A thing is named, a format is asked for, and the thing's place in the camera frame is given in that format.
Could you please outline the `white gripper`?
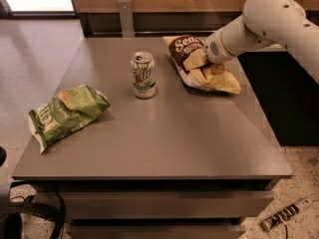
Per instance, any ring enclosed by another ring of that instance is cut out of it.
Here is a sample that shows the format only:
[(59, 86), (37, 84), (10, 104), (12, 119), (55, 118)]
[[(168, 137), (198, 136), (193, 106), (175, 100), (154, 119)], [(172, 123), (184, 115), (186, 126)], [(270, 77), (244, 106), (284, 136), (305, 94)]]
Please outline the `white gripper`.
[(239, 16), (224, 27), (214, 31), (204, 42), (204, 49), (192, 51), (183, 62), (189, 71), (200, 68), (208, 61), (214, 75), (222, 74), (225, 67), (222, 63), (233, 59), (245, 52), (259, 50), (273, 44), (272, 41), (260, 37), (249, 30)]

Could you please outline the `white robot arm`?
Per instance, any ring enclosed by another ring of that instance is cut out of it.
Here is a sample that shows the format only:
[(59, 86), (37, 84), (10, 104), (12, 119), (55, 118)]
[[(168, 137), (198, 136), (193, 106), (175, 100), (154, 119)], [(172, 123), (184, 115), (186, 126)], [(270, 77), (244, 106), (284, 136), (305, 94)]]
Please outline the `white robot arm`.
[(242, 14), (209, 35), (189, 69), (222, 64), (245, 52), (278, 44), (319, 83), (319, 26), (294, 0), (246, 0)]

